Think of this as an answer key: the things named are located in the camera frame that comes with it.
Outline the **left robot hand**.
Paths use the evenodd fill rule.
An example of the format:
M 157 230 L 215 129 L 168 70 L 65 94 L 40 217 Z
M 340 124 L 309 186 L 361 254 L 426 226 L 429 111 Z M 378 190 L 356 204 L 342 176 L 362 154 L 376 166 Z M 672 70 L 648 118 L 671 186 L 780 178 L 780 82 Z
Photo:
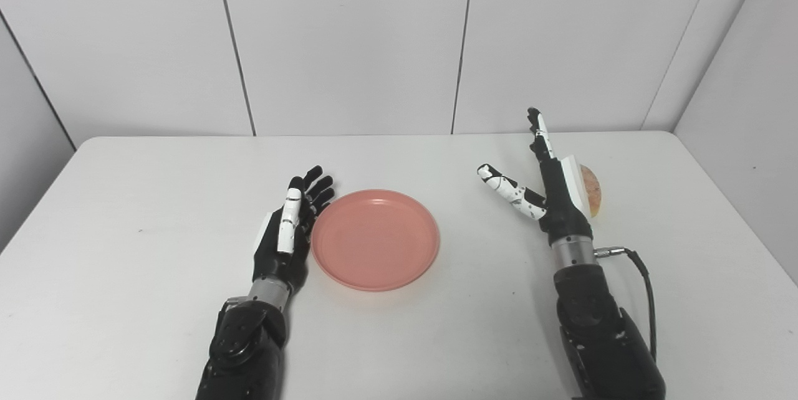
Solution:
M 320 165 L 291 179 L 283 205 L 267 218 L 257 238 L 253 282 L 277 280 L 289 295 L 301 290 L 314 225 L 334 196 L 334 179 Z

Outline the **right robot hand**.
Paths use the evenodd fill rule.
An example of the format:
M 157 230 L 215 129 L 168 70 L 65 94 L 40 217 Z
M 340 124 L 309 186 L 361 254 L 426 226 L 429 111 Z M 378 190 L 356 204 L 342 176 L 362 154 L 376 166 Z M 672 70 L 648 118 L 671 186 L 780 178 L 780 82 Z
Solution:
M 528 108 L 527 119 L 534 135 L 530 150 L 538 161 L 545 193 L 528 189 L 490 164 L 479 166 L 477 175 L 508 204 L 537 221 L 550 244 L 567 236 L 593 239 L 589 199 L 580 165 L 573 156 L 556 156 L 538 108 Z

